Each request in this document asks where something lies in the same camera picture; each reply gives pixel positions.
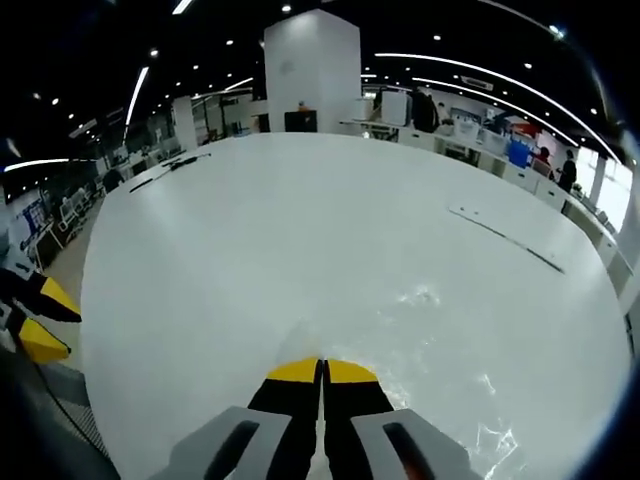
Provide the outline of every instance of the white column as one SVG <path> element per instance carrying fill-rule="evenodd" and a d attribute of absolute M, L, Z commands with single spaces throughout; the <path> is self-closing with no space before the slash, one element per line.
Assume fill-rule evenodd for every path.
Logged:
<path fill-rule="evenodd" d="M 187 152 L 198 148 L 191 97 L 176 98 L 173 101 L 172 114 L 176 138 L 180 147 Z"/>
<path fill-rule="evenodd" d="M 271 131 L 283 132 L 285 112 L 304 102 L 319 132 L 340 132 L 361 96 L 360 30 L 313 10 L 267 28 L 264 50 Z"/>
<path fill-rule="evenodd" d="M 606 164 L 607 159 L 602 155 L 598 155 L 598 163 L 596 163 L 596 174 L 593 177 L 593 186 L 591 187 L 591 193 L 589 194 L 589 201 L 591 201 L 591 203 L 593 203 L 594 205 L 598 204 L 598 198 L 600 198 L 600 190 L 602 190 L 602 182 L 604 181 L 604 170 Z"/>

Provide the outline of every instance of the gray gripper part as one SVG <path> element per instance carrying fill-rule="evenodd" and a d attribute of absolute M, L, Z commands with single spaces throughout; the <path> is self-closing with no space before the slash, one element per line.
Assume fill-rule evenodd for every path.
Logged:
<path fill-rule="evenodd" d="M 351 419 L 369 461 L 374 480 L 406 480 L 407 473 L 390 435 L 402 439 L 417 467 L 436 480 L 480 480 L 471 470 L 465 448 L 413 410 L 363 415 Z"/>
<path fill-rule="evenodd" d="M 266 479 L 290 420 L 287 415 L 230 407 L 180 441 L 169 466 L 150 480 L 224 480 L 234 468 L 233 480 Z"/>

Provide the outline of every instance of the white wall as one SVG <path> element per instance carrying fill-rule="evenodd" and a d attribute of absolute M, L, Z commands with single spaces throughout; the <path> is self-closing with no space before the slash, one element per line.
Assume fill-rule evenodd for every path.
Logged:
<path fill-rule="evenodd" d="M 265 76 L 271 131 L 284 131 L 298 103 L 317 111 L 318 131 L 338 132 L 360 97 L 360 31 L 322 10 L 265 30 Z"/>

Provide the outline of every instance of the ceiling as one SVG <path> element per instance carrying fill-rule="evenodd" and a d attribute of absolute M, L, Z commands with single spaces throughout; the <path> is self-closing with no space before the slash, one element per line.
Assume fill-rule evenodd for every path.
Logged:
<path fill-rule="evenodd" d="M 388 75 L 390 82 L 412 86 L 411 78 L 416 76 L 455 83 L 454 74 L 471 74 L 495 84 L 499 92 L 506 90 L 505 99 L 545 118 L 577 141 L 585 137 L 586 145 L 604 151 L 567 115 L 507 82 L 447 64 L 374 55 L 391 52 L 445 57 L 530 85 L 605 138 L 613 140 L 616 135 L 620 112 L 632 126 L 640 124 L 635 65 L 625 60 L 625 48 L 633 35 L 633 30 L 625 28 L 632 21 L 625 9 L 631 7 L 616 6 L 614 1 L 607 2 L 609 8 L 600 5 L 589 12 L 575 10 L 572 2 L 501 1 L 517 5 L 519 11 L 543 25 L 566 27 L 566 41 L 557 41 L 548 31 L 478 0 L 421 4 L 398 0 L 383 8 L 370 1 L 349 0 L 194 0 L 184 14 L 175 16 L 171 12 L 178 0 L 12 2 L 4 15 L 12 25 L 11 32 L 3 29 L 0 33 L 5 83 L 0 141 L 4 144 L 4 139 L 13 139 L 27 160 L 86 155 L 87 146 L 95 141 L 91 135 L 123 130 L 123 118 L 145 65 L 150 71 L 133 122 L 146 119 L 152 111 L 168 111 L 171 99 L 177 96 L 220 90 L 247 77 L 258 78 L 264 71 L 259 41 L 266 27 L 288 16 L 281 11 L 284 3 L 292 5 L 290 15 L 321 7 L 359 26 L 363 68 Z M 440 41 L 433 39 L 436 34 Z M 233 45 L 228 46 L 227 40 L 233 40 Z M 588 54 L 576 54 L 569 43 L 582 45 Z M 152 48 L 159 51 L 155 59 L 149 57 Z M 526 69 L 524 63 L 533 68 Z M 608 91 L 623 106 L 614 116 L 611 104 L 603 104 L 602 91 L 593 81 L 593 65 L 598 66 Z M 56 98 L 59 103 L 52 105 Z M 597 115 L 590 113 L 591 108 Z M 115 111 L 119 113 L 108 117 Z M 550 116 L 544 117 L 547 111 Z M 99 125 L 91 134 L 69 138 L 80 124 L 94 118 Z M 0 165 L 17 161 L 6 146 L 0 147 Z"/>

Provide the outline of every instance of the white tabletop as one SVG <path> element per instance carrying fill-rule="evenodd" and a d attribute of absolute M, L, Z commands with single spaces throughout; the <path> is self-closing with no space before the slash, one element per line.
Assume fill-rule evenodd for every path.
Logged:
<path fill-rule="evenodd" d="M 388 142 L 262 134 L 110 193 L 82 289 L 91 405 L 125 480 L 266 372 L 370 367 L 500 478 L 564 478 L 630 365 L 615 292 L 569 219 L 518 187 Z M 560 273 L 449 208 L 477 209 Z"/>

